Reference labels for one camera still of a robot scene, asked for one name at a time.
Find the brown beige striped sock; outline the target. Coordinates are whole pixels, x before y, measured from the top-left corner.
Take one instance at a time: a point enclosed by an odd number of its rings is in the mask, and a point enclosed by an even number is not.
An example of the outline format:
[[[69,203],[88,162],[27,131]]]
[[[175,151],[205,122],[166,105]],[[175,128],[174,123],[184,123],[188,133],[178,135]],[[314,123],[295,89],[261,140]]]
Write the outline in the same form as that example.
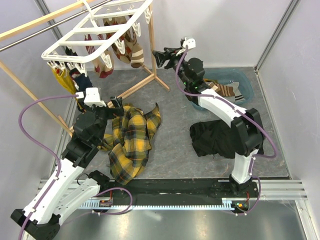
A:
[[[230,87],[230,84],[216,84],[211,89],[223,97],[232,97],[234,96],[233,88]]]

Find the olive striped sock front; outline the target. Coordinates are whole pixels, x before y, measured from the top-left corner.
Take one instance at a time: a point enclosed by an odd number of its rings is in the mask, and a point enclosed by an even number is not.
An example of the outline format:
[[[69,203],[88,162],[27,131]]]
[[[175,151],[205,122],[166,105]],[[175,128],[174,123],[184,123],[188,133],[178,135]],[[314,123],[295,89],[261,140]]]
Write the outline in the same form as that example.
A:
[[[210,86],[211,88],[212,88],[213,86],[215,86],[216,84],[218,84],[218,81],[217,81],[217,80],[214,80],[214,79],[204,78],[203,80],[204,80],[204,82],[205,82],[208,86]]]

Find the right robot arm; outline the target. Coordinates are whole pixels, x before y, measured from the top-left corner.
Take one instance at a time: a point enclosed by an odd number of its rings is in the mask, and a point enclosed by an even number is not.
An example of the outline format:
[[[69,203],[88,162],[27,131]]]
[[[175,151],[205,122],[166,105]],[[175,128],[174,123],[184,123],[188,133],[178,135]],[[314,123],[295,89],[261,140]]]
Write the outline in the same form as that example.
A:
[[[209,87],[204,81],[203,61],[195,57],[185,61],[186,53],[186,47],[165,47],[163,51],[152,52],[158,67],[175,71],[176,80],[184,85],[181,91],[189,101],[215,114],[229,128],[230,143],[235,150],[229,191],[240,197],[247,191],[254,156],[265,140],[260,114],[254,108],[247,110],[231,103]]]

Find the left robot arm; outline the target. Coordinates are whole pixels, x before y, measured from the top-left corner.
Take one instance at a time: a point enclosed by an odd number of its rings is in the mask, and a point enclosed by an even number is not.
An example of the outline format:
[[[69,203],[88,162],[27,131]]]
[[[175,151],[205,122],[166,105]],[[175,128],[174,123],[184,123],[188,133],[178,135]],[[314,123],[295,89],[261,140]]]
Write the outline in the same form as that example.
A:
[[[92,171],[75,190],[66,194],[98,153],[108,120],[124,115],[121,97],[111,97],[113,107],[100,97],[81,98],[87,109],[78,115],[71,140],[61,156],[40,142],[37,144],[52,154],[56,168],[34,199],[24,208],[15,209],[11,219],[20,226],[18,239],[25,233],[35,240],[52,240],[66,219],[92,197],[104,197],[110,191],[110,179],[98,170]]]

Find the white plastic clip hanger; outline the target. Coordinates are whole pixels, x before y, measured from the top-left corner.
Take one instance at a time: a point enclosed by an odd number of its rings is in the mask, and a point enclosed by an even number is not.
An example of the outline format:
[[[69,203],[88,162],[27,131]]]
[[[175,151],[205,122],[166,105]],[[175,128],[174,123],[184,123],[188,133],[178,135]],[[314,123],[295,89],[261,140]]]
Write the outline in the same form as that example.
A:
[[[41,58],[48,63],[67,63],[70,69],[76,68],[81,74],[87,75],[85,64],[100,57],[106,49],[117,42],[120,36],[133,26],[137,36],[141,35],[141,25],[138,19],[144,15],[148,24],[152,16],[151,0],[107,0],[98,7],[87,5],[88,14],[68,33],[47,48]],[[125,24],[104,26],[98,21],[105,18],[126,17]],[[95,51],[86,55],[68,56],[59,54],[59,47],[89,47]]]

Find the yellow plaid shirt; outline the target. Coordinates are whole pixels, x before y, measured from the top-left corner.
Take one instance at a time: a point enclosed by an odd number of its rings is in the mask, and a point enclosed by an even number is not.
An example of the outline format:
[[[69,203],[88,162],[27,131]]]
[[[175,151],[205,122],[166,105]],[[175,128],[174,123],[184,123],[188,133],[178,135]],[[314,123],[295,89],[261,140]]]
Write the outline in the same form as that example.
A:
[[[133,105],[123,109],[124,116],[112,120],[112,133],[104,135],[98,149],[108,152],[110,174],[124,186],[144,171],[162,117],[157,103],[147,113]]]

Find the argyle orange beige sock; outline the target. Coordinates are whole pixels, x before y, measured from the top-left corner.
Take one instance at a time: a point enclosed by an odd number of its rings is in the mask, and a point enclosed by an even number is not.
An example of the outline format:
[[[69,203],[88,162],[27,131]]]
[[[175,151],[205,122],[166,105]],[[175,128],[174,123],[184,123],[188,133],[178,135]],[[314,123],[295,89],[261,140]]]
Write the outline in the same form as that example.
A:
[[[125,16],[104,18],[104,26],[123,25],[127,23]],[[125,64],[130,64],[133,53],[132,35],[129,29],[123,33],[116,43],[112,45],[116,57]]]

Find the navy santa sock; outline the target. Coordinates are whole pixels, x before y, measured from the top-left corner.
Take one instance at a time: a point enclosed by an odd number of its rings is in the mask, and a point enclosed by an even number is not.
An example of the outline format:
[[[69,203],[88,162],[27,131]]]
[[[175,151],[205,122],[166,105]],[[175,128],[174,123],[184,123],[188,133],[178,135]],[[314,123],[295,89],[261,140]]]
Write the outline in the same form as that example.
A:
[[[69,72],[69,76],[78,86],[78,88],[76,88],[76,92],[85,92],[86,88],[94,87],[92,82],[90,81],[90,78],[88,76],[85,76],[84,73],[80,73],[76,68],[72,69]],[[77,102],[77,108],[81,113],[84,113],[88,109],[88,107],[84,104],[83,99],[77,98],[76,102]]]

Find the yellow sock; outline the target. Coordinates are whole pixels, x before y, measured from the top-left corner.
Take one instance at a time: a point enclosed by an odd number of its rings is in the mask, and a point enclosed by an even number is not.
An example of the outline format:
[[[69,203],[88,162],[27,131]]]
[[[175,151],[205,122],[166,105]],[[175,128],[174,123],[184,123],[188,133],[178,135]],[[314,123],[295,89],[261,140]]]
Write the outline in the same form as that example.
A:
[[[64,70],[52,69],[52,73],[55,79],[57,80],[57,82],[69,93],[74,95],[77,92],[74,82],[69,76],[69,72],[66,69]]]

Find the blue plastic basin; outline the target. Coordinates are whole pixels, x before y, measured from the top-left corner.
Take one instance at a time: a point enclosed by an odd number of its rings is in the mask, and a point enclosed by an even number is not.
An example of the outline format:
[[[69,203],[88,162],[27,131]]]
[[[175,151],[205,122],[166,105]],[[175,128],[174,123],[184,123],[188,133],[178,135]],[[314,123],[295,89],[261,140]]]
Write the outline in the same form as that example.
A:
[[[239,90],[245,98],[245,101],[242,103],[233,103],[230,101],[230,97],[224,97],[215,92],[210,88],[205,82],[204,79],[217,80],[219,84],[228,85],[234,82],[239,82]],[[212,89],[219,96],[225,98],[231,103],[241,106],[250,102],[254,96],[253,87],[249,79],[245,74],[235,68],[208,68],[203,70],[194,79],[190,80],[189,83],[185,83],[186,89],[191,91],[193,94],[199,94],[201,90]]]

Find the black patterned sock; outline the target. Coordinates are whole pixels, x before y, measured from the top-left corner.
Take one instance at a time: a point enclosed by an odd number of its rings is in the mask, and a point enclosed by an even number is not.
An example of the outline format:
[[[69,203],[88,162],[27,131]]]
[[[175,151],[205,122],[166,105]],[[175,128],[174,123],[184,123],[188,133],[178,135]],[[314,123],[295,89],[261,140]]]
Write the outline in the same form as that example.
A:
[[[67,56],[78,56],[78,54],[70,47],[66,46],[65,47],[65,54]]]

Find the black garment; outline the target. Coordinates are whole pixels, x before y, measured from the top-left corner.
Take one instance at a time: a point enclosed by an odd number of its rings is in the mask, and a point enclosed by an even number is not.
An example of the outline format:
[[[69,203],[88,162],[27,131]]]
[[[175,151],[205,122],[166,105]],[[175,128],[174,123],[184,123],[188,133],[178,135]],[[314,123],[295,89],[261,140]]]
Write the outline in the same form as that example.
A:
[[[223,120],[197,122],[189,129],[192,147],[199,157],[220,155],[234,159],[249,156],[253,150],[264,153],[264,137],[252,123],[237,117],[230,125]]]

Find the metal hanging rod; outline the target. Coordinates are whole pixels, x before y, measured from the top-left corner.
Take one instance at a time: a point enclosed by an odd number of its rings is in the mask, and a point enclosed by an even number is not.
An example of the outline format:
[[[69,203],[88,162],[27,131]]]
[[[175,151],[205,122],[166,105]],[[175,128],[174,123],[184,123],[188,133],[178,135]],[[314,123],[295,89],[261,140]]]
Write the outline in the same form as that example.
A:
[[[23,37],[23,38],[21,38],[19,40],[16,40],[13,43],[10,43],[10,44],[7,44],[6,46],[1,47],[0,51],[1,52],[6,51],[6,50],[8,50],[8,49],[10,49],[12,47],[15,47],[15,46],[17,46],[17,45],[29,40],[29,39],[32,39],[32,38],[34,38],[34,37],[36,37],[38,35],[41,35],[41,34],[47,32],[49,30],[52,30],[52,29],[54,29],[54,28],[56,28],[56,27],[58,27],[58,26],[60,26],[60,25],[62,25],[64,23],[66,23],[66,22],[68,22],[68,21],[70,21],[70,20],[72,20],[74,18],[77,18],[82,14],[88,13],[89,10],[85,9],[85,10],[82,10],[82,11],[80,11],[78,13],[75,13],[75,14],[67,17],[67,18],[64,18],[64,19],[62,19],[62,20],[60,20],[58,22],[55,21],[53,24],[49,24],[50,21],[53,21],[57,17],[63,16],[63,15],[65,15],[65,14],[67,14],[69,12],[72,12],[74,10],[80,9],[80,8],[85,6],[85,3],[89,4],[91,2],[93,2],[93,0],[76,1],[76,2],[74,2],[72,4],[69,4],[67,6],[64,6],[64,7],[60,8],[60,9],[54,11],[54,12],[50,12],[50,13],[48,13],[46,15],[43,15],[43,16],[37,18],[37,19],[31,20],[31,21],[29,21],[27,23],[24,23],[24,24],[22,24],[20,26],[17,26],[17,27],[15,27],[13,29],[10,29],[10,30],[7,30],[7,31],[1,33],[0,34],[0,41],[4,41],[4,40],[12,38],[12,37],[14,37],[16,35],[22,34],[22,33],[26,32],[28,30],[34,29],[35,27],[40,26],[42,24],[48,24],[47,27],[45,27],[45,28],[42,28],[42,29],[40,29],[40,30],[28,35],[28,36],[25,36],[25,37]]]

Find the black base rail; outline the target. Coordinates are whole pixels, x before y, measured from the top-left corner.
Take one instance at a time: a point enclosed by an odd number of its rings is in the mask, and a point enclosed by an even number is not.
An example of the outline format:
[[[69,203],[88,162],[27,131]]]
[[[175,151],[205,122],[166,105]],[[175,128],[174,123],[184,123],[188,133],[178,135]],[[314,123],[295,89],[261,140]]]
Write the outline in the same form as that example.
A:
[[[261,183],[237,184],[231,178],[138,179],[121,187],[109,181],[108,192],[72,198],[78,209],[107,210],[217,210],[233,211],[260,197]]]

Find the wooden drying rack frame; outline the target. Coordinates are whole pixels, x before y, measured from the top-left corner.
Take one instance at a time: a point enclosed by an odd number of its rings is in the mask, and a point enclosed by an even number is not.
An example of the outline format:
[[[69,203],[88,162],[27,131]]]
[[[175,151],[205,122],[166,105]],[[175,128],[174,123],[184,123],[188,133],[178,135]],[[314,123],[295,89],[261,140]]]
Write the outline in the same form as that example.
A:
[[[63,88],[71,94],[78,91],[80,79],[88,77],[88,63],[92,63],[98,75],[104,78],[114,69],[112,54],[115,54],[120,60],[128,57],[132,67],[143,68],[148,73],[146,78],[121,93],[120,98],[127,98],[153,80],[170,90],[170,87],[157,76],[154,58],[151,59],[151,69],[145,66],[143,49],[138,44],[138,37],[141,36],[141,24],[138,19],[143,16],[148,25],[150,48],[154,48],[152,1],[142,0],[138,7],[134,7],[133,0],[104,0],[94,6],[90,6],[89,3],[88,0],[78,0],[3,32],[0,39],[6,40],[83,7],[82,12],[87,15],[41,54],[41,58],[49,65]]]

